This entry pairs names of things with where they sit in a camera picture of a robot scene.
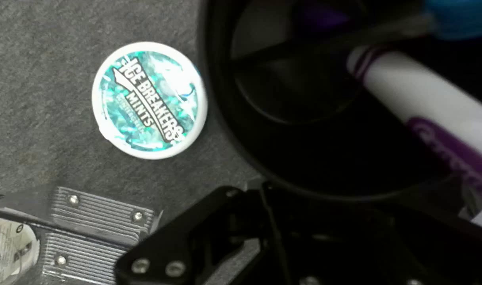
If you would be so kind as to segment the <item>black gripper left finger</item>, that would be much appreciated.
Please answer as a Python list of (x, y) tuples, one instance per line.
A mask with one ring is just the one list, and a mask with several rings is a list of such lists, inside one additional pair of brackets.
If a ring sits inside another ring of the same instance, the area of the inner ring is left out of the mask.
[(292, 285), (289, 257), (264, 188), (219, 186), (115, 264), (116, 285), (205, 285), (251, 238), (256, 257), (229, 285)]

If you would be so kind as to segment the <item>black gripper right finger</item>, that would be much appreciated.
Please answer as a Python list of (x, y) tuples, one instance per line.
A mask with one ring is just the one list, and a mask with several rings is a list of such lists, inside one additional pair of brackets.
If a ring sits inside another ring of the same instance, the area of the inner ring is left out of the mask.
[(445, 180), (411, 194), (410, 207), (410, 242), (427, 285), (482, 285), (482, 226), (473, 221), (482, 199), (462, 181)]

